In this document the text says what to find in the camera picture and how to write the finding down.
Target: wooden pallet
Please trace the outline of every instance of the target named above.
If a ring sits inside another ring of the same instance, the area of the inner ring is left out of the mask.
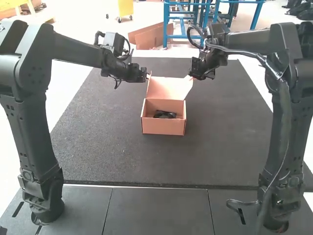
[[[13,20],[25,21],[28,24],[42,24],[42,23],[54,23],[55,15],[53,11],[49,8],[41,9],[40,11],[35,11],[31,0],[28,0],[27,6],[29,8],[30,14],[21,14],[21,7],[15,7],[16,16],[11,17]]]
[[[35,14],[31,13],[28,15],[16,15],[11,17],[13,20],[21,20],[25,21],[28,24],[42,24],[42,23],[54,23],[55,20],[55,15],[52,10],[49,8],[44,8],[41,9],[38,12],[35,12]]]

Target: blue metal rack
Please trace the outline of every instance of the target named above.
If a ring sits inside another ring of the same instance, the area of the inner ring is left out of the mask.
[[[227,14],[218,14],[220,3],[229,3],[229,11]],[[221,22],[223,23],[223,18],[228,19],[227,27],[231,26],[233,15],[234,15],[234,4],[235,3],[254,3],[257,4],[254,17],[251,23],[250,29],[255,29],[256,24],[258,22],[258,18],[262,9],[262,5],[265,0],[216,0],[216,3],[211,3],[211,0],[188,0],[185,2],[180,1],[170,1],[164,0],[164,27],[163,27],[163,47],[167,47],[167,40],[169,38],[178,38],[178,39],[187,39],[186,29],[185,29],[185,21],[191,21],[193,24],[197,24],[199,27],[206,27],[208,23],[208,19],[213,19],[213,23]],[[178,6],[179,11],[171,11],[170,6]],[[200,17],[198,22],[198,13],[200,7]],[[187,16],[176,16],[177,14],[183,14]],[[180,20],[180,28],[181,34],[179,35],[167,35],[167,24],[170,19]],[[191,36],[192,39],[200,39],[201,45],[203,43],[203,39],[200,35]]]
[[[175,6],[175,5],[178,6],[179,11],[170,11],[170,6]],[[204,10],[204,9],[209,9],[210,5],[211,5],[210,0],[201,0],[201,3],[200,3],[200,0],[194,0],[194,2],[191,2],[191,0],[188,0],[188,2],[164,0],[163,47],[167,46],[167,39],[169,38],[187,39],[184,20],[189,20],[189,21],[192,21],[193,24],[197,24],[199,6],[201,6],[201,9]],[[183,10],[182,6],[188,6],[188,10],[187,11]],[[171,16],[171,14],[184,14],[184,15],[190,15],[190,16]],[[180,35],[167,35],[166,29],[167,29],[167,24],[169,23],[170,19],[180,20],[180,27],[181,27]],[[207,25],[208,19],[209,19],[209,11],[205,11],[203,25]],[[191,36],[191,38],[200,39],[201,44],[202,44],[202,38],[200,35]]]
[[[218,12],[219,12],[219,7],[220,7],[220,3],[224,2],[224,3],[230,3],[230,8],[229,8],[229,21],[227,23],[227,27],[231,26],[231,22],[234,16],[234,3],[254,3],[257,4],[256,10],[254,12],[254,16],[252,19],[252,23],[251,23],[251,27],[250,29],[255,29],[256,24],[258,22],[259,19],[259,15],[262,9],[262,5],[265,2],[265,0],[255,0],[255,1],[245,1],[245,0],[216,0],[215,3],[215,11],[214,11],[214,17],[213,17],[213,23],[218,22]]]

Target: white floor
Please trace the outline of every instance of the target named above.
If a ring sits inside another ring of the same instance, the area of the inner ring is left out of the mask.
[[[59,33],[73,37],[87,43],[93,43],[96,31],[113,31],[127,36],[129,31],[163,21],[163,4],[159,2],[139,2],[134,5],[134,20],[118,24],[113,17],[105,19],[105,14],[112,13],[113,0],[55,0],[46,1],[48,7],[55,10],[57,22],[55,30]],[[266,2],[263,6],[257,28],[267,27],[271,23],[300,22],[297,18],[284,15],[285,9],[281,6],[286,0]],[[232,30],[248,30],[254,14],[254,4],[241,4],[238,17],[232,24]],[[222,4],[221,10],[226,12],[228,4]],[[134,56],[143,57],[187,57],[197,56],[198,51],[186,46],[172,47],[169,50],[135,51]],[[254,60],[244,57],[232,57],[240,59],[247,73],[251,77],[260,94],[271,108],[271,96],[264,85],[264,69],[258,66]],[[49,129],[52,130],[62,113],[85,81],[91,68],[53,61],[52,78],[47,91],[47,119]],[[313,170],[313,128],[310,130],[305,161]],[[13,136],[6,115],[0,109],[0,216],[19,189],[17,176],[19,174],[19,159]],[[308,203],[313,209],[313,193],[305,193]]]

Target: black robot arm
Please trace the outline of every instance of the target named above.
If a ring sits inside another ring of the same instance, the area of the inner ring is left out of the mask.
[[[266,68],[273,122],[268,159],[259,175],[256,234],[262,224],[281,232],[300,208],[304,191],[303,157],[313,114],[313,24],[279,23],[234,33],[224,24],[212,24],[202,35],[205,47],[199,58],[192,58],[189,75],[214,79],[215,69],[226,66],[230,54],[256,58]]]
[[[0,103],[10,122],[21,168],[18,177],[32,220],[44,225],[63,212],[63,173],[55,158],[45,112],[53,59],[101,69],[102,76],[145,82],[146,68],[122,55],[125,38],[89,45],[60,35],[49,24],[0,23]]]

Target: flattened cardboard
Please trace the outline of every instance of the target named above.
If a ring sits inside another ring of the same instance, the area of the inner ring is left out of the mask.
[[[193,78],[150,77],[141,110],[143,134],[183,136],[186,127],[186,101]],[[153,118],[156,110],[177,113],[174,119]]]
[[[167,25],[167,34],[174,33],[173,23]],[[142,28],[128,34],[129,41],[136,44],[136,49],[149,50],[163,44],[163,22]]]
[[[11,8],[0,12],[0,20],[10,18],[12,16],[16,16],[15,8]]]
[[[135,35],[143,33],[143,32],[146,32],[146,31],[149,31],[149,30],[154,29],[154,28],[162,27],[162,26],[163,26],[163,22],[160,22],[160,23],[157,23],[157,24],[154,24],[154,25],[151,25],[151,26],[148,26],[148,27],[141,28],[141,29],[138,29],[136,31],[130,32],[130,33],[128,33],[128,41],[131,44],[136,44]]]

